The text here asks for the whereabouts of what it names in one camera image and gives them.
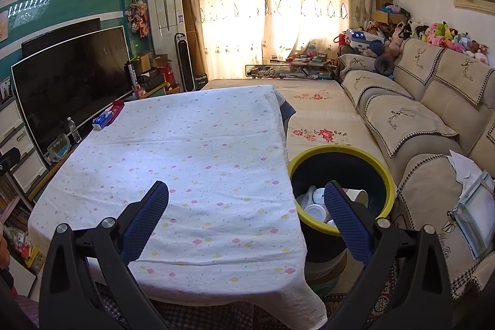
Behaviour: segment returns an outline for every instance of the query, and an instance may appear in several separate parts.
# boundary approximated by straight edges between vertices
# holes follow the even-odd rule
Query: sofa
[[[405,229],[432,224],[449,269],[452,297],[479,293],[495,252],[473,260],[446,215],[462,193],[446,155],[465,155],[495,177],[495,70],[417,39],[402,44],[394,79],[373,73],[374,59],[339,57],[343,91],[380,147],[398,187],[391,219]]]

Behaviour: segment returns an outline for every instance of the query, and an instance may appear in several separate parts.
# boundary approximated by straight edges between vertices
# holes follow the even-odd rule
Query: black television
[[[71,38],[79,37],[80,35],[89,34],[101,30],[100,18],[84,20],[82,22],[66,25],[61,28],[52,30],[45,34],[38,35],[29,41],[21,44],[22,57],[27,58],[39,51],[42,51],[52,45],[59,44],[70,40]]]
[[[12,66],[24,122],[41,153],[67,133],[68,117],[80,127],[131,91],[128,61],[120,26],[61,42]]]

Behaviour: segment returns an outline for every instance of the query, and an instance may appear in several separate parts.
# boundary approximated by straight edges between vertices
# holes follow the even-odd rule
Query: red bag
[[[338,46],[340,47],[341,45],[347,45],[346,44],[346,36],[345,34],[339,34],[338,37],[335,37],[334,38],[334,42],[336,44],[338,44]]]

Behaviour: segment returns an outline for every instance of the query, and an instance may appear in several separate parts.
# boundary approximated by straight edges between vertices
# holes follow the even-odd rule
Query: plastic bottle
[[[76,143],[79,143],[82,139],[81,139],[81,135],[79,134],[79,131],[76,128],[76,124],[70,117],[67,118],[67,121],[69,123],[69,130],[72,133],[72,136],[74,137],[74,141]]]

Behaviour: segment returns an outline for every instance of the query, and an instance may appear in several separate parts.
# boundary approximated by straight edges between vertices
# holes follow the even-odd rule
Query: drawer
[[[29,153],[34,147],[31,139],[29,138],[28,130],[25,127],[18,130],[17,133],[0,148],[0,153],[5,154],[12,147],[17,147],[21,152],[21,155],[24,153]]]
[[[0,111],[0,142],[8,137],[12,130],[20,126],[21,123],[21,114],[14,100]]]
[[[27,192],[31,184],[46,171],[46,167],[38,152],[31,154],[12,174],[21,189]]]

